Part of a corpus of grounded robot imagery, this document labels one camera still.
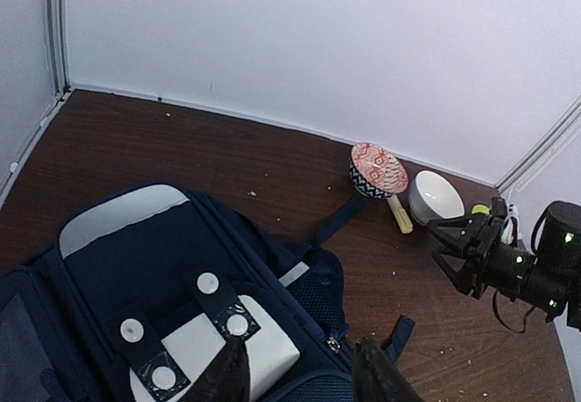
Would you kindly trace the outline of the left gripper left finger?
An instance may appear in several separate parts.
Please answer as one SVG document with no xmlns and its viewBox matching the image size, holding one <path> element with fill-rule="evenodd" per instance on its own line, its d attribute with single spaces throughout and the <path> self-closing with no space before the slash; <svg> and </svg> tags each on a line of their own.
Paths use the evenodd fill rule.
<svg viewBox="0 0 581 402">
<path fill-rule="evenodd" d="M 249 401 L 250 364 L 245 342 L 231 338 L 185 393 L 186 401 Z"/>
</svg>

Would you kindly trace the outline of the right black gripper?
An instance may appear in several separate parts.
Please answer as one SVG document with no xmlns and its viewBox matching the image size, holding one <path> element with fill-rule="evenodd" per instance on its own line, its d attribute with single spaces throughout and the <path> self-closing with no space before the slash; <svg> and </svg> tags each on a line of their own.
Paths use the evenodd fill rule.
<svg viewBox="0 0 581 402">
<path fill-rule="evenodd" d="M 478 299 L 491 287 L 545 311 L 547 322 L 566 314 L 566 324 L 579 329 L 580 207 L 549 203 L 531 233 L 529 249 L 504 243 L 502 224 L 500 217 L 482 213 L 430 220 L 428 232 L 439 246 L 429 255 L 467 297 Z"/>
</svg>

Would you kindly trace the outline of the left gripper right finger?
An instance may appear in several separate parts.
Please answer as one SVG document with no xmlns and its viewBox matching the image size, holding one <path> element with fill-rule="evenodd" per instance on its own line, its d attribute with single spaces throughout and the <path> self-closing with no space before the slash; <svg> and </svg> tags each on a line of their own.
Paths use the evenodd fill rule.
<svg viewBox="0 0 581 402">
<path fill-rule="evenodd" d="M 423 398 L 392 364 L 374 338 L 363 338 L 354 349 L 353 398 L 363 402 L 422 402 Z"/>
</svg>

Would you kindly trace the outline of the yellow highlighter marker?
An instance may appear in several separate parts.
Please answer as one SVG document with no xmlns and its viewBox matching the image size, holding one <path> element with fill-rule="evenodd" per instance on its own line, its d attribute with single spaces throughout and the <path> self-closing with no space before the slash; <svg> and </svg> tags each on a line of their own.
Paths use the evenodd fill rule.
<svg viewBox="0 0 581 402">
<path fill-rule="evenodd" d="M 399 230 L 402 234 L 410 234 L 413 231 L 413 223 L 408 216 L 407 211 L 401 205 L 397 195 L 391 195 L 387 198 L 388 205 L 394 216 Z"/>
</svg>

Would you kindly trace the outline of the navy blue student backpack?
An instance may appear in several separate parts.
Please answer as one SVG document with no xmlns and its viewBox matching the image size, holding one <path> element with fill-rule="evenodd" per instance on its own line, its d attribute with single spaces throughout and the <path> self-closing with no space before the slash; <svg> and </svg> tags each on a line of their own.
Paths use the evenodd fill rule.
<svg viewBox="0 0 581 402">
<path fill-rule="evenodd" d="M 285 243 L 167 183 L 95 204 L 1 278 L 1 398 L 186 401 L 242 338 L 249 401 L 355 401 L 344 272 L 323 243 L 363 205 Z M 395 366 L 413 327 L 400 318 L 381 346 Z"/>
</svg>

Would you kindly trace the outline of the green plate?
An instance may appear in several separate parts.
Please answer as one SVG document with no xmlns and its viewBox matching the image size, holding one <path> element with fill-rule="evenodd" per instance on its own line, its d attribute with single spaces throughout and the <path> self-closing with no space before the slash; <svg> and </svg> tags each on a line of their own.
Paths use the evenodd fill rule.
<svg viewBox="0 0 581 402">
<path fill-rule="evenodd" d="M 471 209 L 471 213 L 488 215 L 490 213 L 490 207 L 485 204 L 475 204 Z"/>
</svg>

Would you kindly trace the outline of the white ceramic bowl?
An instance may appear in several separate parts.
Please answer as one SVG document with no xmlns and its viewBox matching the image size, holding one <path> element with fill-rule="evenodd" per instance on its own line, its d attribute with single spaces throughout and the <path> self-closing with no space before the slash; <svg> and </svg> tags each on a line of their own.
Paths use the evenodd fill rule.
<svg viewBox="0 0 581 402">
<path fill-rule="evenodd" d="M 431 220 L 453 219 L 465 215 L 458 191 L 443 176 L 420 171 L 409 185 L 409 208 L 412 217 L 426 226 Z"/>
</svg>

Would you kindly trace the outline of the red patterned small bowl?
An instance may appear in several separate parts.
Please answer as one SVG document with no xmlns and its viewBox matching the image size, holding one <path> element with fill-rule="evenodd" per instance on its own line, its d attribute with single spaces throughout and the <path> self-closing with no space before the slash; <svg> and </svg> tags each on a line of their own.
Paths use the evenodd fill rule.
<svg viewBox="0 0 581 402">
<path fill-rule="evenodd" d="M 409 186 L 408 173 L 400 161 L 372 142 L 357 142 L 351 147 L 348 172 L 355 189 L 374 199 L 387 199 Z"/>
</svg>

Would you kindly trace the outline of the right aluminium frame post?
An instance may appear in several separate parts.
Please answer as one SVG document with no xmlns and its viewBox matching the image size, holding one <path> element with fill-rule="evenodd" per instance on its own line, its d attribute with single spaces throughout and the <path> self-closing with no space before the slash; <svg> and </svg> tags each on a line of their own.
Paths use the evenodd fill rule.
<svg viewBox="0 0 581 402">
<path fill-rule="evenodd" d="M 522 191 L 580 134 L 580 97 L 545 135 L 495 184 L 500 193 Z"/>
</svg>

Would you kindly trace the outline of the aluminium frame post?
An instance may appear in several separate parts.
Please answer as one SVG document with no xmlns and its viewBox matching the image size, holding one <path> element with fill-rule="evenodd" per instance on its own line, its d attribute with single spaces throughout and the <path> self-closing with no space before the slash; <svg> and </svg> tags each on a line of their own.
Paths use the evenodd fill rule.
<svg viewBox="0 0 581 402">
<path fill-rule="evenodd" d="M 500 193 L 522 191 L 580 134 L 580 97 L 545 135 L 495 184 Z"/>
<path fill-rule="evenodd" d="M 65 40 L 65 0 L 44 0 L 44 29 L 54 96 L 61 99 L 70 90 Z"/>
</svg>

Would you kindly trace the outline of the left aluminium frame post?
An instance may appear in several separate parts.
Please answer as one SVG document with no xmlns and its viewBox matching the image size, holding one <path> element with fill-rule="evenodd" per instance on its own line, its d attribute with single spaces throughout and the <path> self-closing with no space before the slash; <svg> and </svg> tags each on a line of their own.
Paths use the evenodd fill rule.
<svg viewBox="0 0 581 402">
<path fill-rule="evenodd" d="M 61 99 L 70 90 L 65 40 L 65 0 L 44 0 L 44 29 L 54 96 Z"/>
</svg>

